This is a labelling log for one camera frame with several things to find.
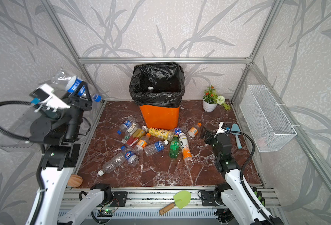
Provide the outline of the blue label crushed bottle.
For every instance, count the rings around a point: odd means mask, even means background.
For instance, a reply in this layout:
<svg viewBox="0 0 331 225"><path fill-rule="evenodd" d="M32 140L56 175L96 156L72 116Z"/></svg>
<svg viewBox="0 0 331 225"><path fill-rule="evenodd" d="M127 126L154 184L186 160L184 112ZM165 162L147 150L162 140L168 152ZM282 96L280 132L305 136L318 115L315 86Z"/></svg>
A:
<svg viewBox="0 0 331 225"><path fill-rule="evenodd" d="M52 77L51 82L55 88L67 91L68 93L73 93L83 80L71 71L60 69ZM92 101L100 102L102 97L98 94L95 87L90 83L87 83L87 87Z"/></svg>

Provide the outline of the blue label water bottle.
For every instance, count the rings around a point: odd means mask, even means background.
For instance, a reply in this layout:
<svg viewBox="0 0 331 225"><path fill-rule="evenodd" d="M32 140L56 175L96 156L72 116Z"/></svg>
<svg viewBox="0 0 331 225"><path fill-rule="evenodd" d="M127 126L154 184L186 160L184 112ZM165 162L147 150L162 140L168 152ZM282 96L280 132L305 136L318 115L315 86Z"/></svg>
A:
<svg viewBox="0 0 331 225"><path fill-rule="evenodd" d="M153 143L151 145L148 145L144 148L146 156L151 156L157 152L161 152L165 149L165 146L168 145L168 141L158 141L156 143Z"/></svg>

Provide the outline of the clear bottle green label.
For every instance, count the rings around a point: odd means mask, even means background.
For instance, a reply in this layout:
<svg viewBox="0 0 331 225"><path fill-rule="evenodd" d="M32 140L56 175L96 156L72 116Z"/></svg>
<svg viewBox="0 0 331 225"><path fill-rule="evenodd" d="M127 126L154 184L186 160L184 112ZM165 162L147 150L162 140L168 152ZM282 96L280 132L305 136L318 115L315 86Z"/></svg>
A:
<svg viewBox="0 0 331 225"><path fill-rule="evenodd" d="M154 92L154 88L149 86L148 89L147 89L147 92L148 93L153 93Z"/></svg>

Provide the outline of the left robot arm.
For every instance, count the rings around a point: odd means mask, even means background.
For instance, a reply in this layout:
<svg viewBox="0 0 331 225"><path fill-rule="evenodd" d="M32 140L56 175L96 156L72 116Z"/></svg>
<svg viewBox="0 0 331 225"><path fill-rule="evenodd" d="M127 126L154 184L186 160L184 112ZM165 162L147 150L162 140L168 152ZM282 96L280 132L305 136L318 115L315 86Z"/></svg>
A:
<svg viewBox="0 0 331 225"><path fill-rule="evenodd" d="M41 116L30 127L30 136L20 136L0 126L0 133L37 143L41 148L42 157L36 172L39 188L27 224L80 225L98 206L108 206L117 200L108 184L96 184L66 215L58 215L65 188L78 161L79 129L84 112L91 110L91 95L89 92L79 95L75 91L59 98L42 87L31 95L31 102L19 102L41 111ZM0 107L9 104L3 101Z"/></svg>

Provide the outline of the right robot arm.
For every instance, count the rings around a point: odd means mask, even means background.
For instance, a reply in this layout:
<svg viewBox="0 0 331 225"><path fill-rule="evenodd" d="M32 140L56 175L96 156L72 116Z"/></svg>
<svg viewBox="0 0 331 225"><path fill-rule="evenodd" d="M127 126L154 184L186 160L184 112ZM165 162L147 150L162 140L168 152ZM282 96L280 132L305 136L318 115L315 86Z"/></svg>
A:
<svg viewBox="0 0 331 225"><path fill-rule="evenodd" d="M230 135L242 135L252 144L252 152L242 166L232 157ZM261 191L252 188L244 177L245 168L255 153L253 139L243 132L231 131L224 125L215 133L202 128L200 138L212 147L216 157L214 165L225 179L225 183L217 185L213 192L214 203L228 209L227 215L220 216L221 219L235 219L239 225L282 225L281 218L273 216L265 208Z"/></svg>

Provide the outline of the black bin liner bag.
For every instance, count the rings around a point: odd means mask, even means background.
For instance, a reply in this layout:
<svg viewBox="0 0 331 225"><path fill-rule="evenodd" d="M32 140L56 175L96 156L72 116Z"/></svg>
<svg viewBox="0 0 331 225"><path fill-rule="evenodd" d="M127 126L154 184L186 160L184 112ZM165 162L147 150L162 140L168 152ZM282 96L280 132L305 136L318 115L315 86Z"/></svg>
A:
<svg viewBox="0 0 331 225"><path fill-rule="evenodd" d="M154 88L153 93L147 89ZM175 62L134 66L129 92L136 105L178 108L185 94L183 68Z"/></svg>

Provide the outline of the teal silicone spatula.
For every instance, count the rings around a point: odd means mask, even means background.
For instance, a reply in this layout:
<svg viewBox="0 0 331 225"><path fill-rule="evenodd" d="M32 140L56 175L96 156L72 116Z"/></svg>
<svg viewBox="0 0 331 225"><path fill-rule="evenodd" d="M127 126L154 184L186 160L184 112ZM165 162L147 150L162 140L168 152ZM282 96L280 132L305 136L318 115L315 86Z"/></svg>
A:
<svg viewBox="0 0 331 225"><path fill-rule="evenodd" d="M240 128L238 126L238 124L232 124L232 127L231 127L231 131L237 131L237 132L240 132ZM241 149L242 148L242 145L241 145L241 142L240 142L240 139L239 139L239 133L234 133L235 135L235 139L236 139L236 144L237 144L237 147L238 149Z"/></svg>

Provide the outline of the small pepsi bottle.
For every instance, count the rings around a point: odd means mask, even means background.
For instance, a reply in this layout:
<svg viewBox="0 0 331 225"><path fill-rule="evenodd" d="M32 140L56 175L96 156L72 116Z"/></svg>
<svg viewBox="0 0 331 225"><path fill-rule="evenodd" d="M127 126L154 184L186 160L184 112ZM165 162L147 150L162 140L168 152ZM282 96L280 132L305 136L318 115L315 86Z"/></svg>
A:
<svg viewBox="0 0 331 225"><path fill-rule="evenodd" d="M186 132L187 132L187 128L185 126L183 126L183 127L176 127L174 129L174 133L176 135L179 135L180 133L184 133L185 134Z"/></svg>

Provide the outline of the green sprite bottle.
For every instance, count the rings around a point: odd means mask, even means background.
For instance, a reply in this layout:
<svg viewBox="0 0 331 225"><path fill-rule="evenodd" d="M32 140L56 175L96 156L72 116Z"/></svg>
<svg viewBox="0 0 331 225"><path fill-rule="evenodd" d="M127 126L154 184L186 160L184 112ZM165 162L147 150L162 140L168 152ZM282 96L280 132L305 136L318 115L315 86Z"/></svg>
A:
<svg viewBox="0 0 331 225"><path fill-rule="evenodd" d="M179 137L178 135L174 135L170 143L169 157L177 158L179 154L179 148L180 148Z"/></svg>

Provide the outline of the red yellow tea bottle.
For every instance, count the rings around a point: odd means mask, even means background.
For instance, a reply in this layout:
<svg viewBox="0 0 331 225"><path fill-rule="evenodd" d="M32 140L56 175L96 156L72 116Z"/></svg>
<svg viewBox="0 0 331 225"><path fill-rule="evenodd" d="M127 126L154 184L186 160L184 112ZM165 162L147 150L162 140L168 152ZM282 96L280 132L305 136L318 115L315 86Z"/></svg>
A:
<svg viewBox="0 0 331 225"><path fill-rule="evenodd" d="M126 142L126 144L128 146L133 147L140 138L142 138L145 135L145 130L143 128L138 128L128 139L128 141Z"/></svg>

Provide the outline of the orange label clear bottle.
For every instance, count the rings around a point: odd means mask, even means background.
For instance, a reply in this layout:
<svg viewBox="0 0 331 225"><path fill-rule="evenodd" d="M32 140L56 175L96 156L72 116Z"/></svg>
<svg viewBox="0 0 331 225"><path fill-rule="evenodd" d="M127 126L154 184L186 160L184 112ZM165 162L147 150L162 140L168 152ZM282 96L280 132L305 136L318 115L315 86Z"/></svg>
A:
<svg viewBox="0 0 331 225"><path fill-rule="evenodd" d="M151 135L149 133L147 133L146 135L144 135L143 137L140 138L140 140L137 142L135 148L133 149L133 152L136 155L142 154L142 151L144 150L144 148L150 143L150 137L151 137Z"/></svg>

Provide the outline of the clear bottle white cap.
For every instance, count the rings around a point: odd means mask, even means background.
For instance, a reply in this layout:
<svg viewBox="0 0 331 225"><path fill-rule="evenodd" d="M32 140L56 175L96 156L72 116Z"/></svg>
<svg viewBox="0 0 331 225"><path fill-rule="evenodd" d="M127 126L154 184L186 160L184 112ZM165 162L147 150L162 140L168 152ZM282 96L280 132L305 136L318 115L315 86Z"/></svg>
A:
<svg viewBox="0 0 331 225"><path fill-rule="evenodd" d="M103 176L106 173L111 173L116 167L120 166L125 159L126 158L122 152L118 153L112 159L103 164L102 168L98 171L98 175Z"/></svg>

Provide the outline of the green work glove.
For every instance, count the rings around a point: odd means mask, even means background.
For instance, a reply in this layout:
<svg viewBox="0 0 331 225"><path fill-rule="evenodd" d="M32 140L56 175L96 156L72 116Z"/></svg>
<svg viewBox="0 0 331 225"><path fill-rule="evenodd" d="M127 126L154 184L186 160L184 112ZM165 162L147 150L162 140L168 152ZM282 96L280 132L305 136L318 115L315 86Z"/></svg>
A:
<svg viewBox="0 0 331 225"><path fill-rule="evenodd" d="M262 192L257 189L257 187L252 188L254 194L256 195L257 199L261 202L263 206L265 206L265 198L262 196Z"/></svg>

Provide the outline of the pepsi label clear bottle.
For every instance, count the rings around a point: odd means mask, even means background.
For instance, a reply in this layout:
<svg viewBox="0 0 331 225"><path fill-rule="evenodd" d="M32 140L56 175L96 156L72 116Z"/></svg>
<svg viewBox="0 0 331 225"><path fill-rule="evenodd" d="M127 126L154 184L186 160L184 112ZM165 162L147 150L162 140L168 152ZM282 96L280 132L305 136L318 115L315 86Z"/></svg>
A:
<svg viewBox="0 0 331 225"><path fill-rule="evenodd" d="M127 162L131 166L136 166L139 163L139 158L138 156L133 152L133 150L129 147L122 146L121 147L122 153L125 156Z"/></svg>

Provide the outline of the clear acrylic wall shelf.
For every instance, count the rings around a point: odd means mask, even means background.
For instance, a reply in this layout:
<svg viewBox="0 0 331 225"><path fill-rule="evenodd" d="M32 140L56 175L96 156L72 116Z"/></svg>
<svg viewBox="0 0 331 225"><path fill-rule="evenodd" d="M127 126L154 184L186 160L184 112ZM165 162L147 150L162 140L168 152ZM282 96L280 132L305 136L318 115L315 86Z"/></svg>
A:
<svg viewBox="0 0 331 225"><path fill-rule="evenodd" d="M6 152L38 152L43 145L71 146L76 141L66 141L64 111L52 112L29 101L3 101L0 107L22 105L29 108L9 128L0 125L0 149Z"/></svg>

